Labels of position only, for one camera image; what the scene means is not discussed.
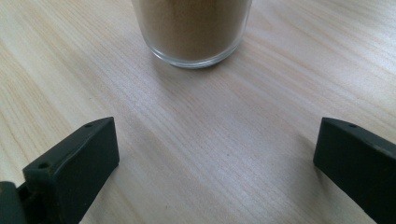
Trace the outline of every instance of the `wooden table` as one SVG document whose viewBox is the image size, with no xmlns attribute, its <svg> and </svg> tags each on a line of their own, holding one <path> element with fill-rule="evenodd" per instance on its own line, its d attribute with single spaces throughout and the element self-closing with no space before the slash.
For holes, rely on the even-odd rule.
<svg viewBox="0 0 396 224">
<path fill-rule="evenodd" d="M 0 179 L 114 117 L 81 223 L 374 223 L 313 165 L 322 117 L 396 143 L 396 2 L 254 0 L 224 62 L 149 51 L 129 0 L 0 1 Z"/>
</svg>

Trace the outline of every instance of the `brown powder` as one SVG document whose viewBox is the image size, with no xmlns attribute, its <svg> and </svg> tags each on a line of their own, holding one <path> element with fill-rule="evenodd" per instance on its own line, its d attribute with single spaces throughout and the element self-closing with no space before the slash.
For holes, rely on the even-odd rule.
<svg viewBox="0 0 396 224">
<path fill-rule="evenodd" d="M 250 0 L 134 0 L 148 44 L 168 57 L 200 61 L 236 44 Z"/>
</svg>

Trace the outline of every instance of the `glass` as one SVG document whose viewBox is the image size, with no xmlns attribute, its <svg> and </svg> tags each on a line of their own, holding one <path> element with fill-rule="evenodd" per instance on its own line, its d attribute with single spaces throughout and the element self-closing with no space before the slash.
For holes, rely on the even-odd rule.
<svg viewBox="0 0 396 224">
<path fill-rule="evenodd" d="M 239 45 L 252 0 L 133 0 L 142 35 L 162 60 L 207 67 Z"/>
</svg>

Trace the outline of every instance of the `black plastic arm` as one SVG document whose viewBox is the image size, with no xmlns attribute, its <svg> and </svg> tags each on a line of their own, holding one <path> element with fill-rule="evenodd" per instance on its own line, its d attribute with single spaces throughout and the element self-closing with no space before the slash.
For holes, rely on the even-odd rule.
<svg viewBox="0 0 396 224">
<path fill-rule="evenodd" d="M 114 119 L 85 124 L 27 165 L 20 187 L 0 182 L 0 223 L 79 223 L 119 161 Z"/>
<path fill-rule="evenodd" d="M 337 119 L 321 122 L 314 164 L 377 223 L 396 223 L 396 146 Z"/>
</svg>

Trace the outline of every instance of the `small hole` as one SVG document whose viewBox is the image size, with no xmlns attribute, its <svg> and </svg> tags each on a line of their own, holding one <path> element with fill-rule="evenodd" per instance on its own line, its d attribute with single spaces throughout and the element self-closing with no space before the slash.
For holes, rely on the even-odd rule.
<svg viewBox="0 0 396 224">
<path fill-rule="evenodd" d="M 49 167 L 50 167 L 50 165 L 48 163 L 46 163 L 46 162 L 43 162 L 43 163 L 38 165 L 39 169 L 46 169 L 46 168 L 49 168 Z"/>
</svg>

